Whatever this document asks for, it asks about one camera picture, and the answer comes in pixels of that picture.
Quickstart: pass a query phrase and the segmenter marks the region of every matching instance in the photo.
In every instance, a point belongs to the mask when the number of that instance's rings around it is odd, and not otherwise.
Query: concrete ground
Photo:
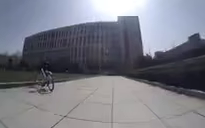
[[[0,128],[205,128],[205,100],[118,76],[2,89]]]

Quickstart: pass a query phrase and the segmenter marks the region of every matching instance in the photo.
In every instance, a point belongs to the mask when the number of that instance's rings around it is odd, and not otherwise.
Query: building
[[[23,59],[31,65],[43,61],[77,64],[82,69],[134,67],[143,56],[137,16],[120,16],[117,22],[93,22],[52,29],[26,37]]]
[[[205,39],[202,39],[199,33],[195,33],[188,37],[188,41],[166,52],[158,51],[155,53],[155,56],[162,59],[171,59],[183,56],[183,53],[190,52],[203,47],[205,47]]]

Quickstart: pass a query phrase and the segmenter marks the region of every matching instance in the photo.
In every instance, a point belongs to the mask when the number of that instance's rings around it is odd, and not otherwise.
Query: sky
[[[139,16],[144,53],[165,51],[201,33],[205,0],[0,0],[0,53],[22,51],[31,34],[84,22]]]

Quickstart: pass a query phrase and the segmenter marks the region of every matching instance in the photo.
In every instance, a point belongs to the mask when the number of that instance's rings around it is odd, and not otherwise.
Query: sunlight
[[[110,16],[126,15],[143,8],[147,0],[91,0],[97,11]]]

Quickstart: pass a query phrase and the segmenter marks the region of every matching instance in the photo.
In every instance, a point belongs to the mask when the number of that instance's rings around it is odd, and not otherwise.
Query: person
[[[49,62],[46,61],[46,62],[43,63],[43,65],[41,66],[41,73],[44,77],[44,82],[43,82],[42,86],[45,86],[46,83],[49,80],[49,77],[48,77],[48,75],[50,74],[50,64],[49,64]]]

